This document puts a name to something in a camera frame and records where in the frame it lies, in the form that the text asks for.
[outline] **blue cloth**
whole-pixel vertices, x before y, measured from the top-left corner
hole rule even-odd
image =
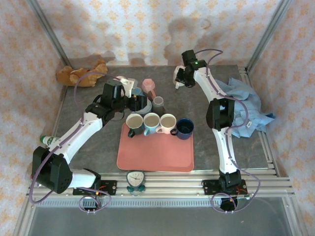
[[[232,134],[238,138],[250,137],[257,129],[258,131],[266,132],[265,125],[272,122],[276,117],[272,113],[264,114],[260,112],[261,101],[257,93],[252,87],[243,83],[242,81],[230,78],[228,84],[216,80],[219,87],[228,95],[241,100],[248,109],[249,123],[247,126],[232,129]],[[244,107],[235,102],[234,106],[234,121],[233,126],[244,123],[246,113]]]

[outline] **brown stuffed toy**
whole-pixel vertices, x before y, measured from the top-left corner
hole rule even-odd
[[[85,75],[88,72],[102,72],[107,73],[108,69],[106,66],[106,62],[102,59],[98,59],[97,63],[93,67],[92,70],[88,69],[78,69],[73,70],[70,66],[65,66],[61,71],[57,72],[56,77],[57,81],[65,86],[75,86],[79,78]],[[94,74],[88,75],[85,77],[78,86],[80,87],[94,87],[98,78],[102,77],[103,75]]]

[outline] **patterned wall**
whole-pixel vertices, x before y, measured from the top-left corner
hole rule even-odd
[[[59,57],[27,2],[4,1],[0,15],[0,235],[11,236],[32,152],[52,129],[61,86]]]
[[[39,0],[74,66],[178,65],[188,49],[220,48],[245,66],[280,0]]]
[[[293,181],[310,235],[315,232],[315,4],[296,0],[251,74],[283,171]]]

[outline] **small clock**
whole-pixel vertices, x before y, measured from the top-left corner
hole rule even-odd
[[[132,193],[134,190],[142,192],[145,189],[145,175],[143,171],[130,171],[127,173],[127,182],[130,186],[127,190]]]

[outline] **pink tray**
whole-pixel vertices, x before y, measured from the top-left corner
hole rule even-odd
[[[122,170],[190,172],[193,170],[193,138],[180,140],[170,134],[128,137],[123,124],[117,166]]]

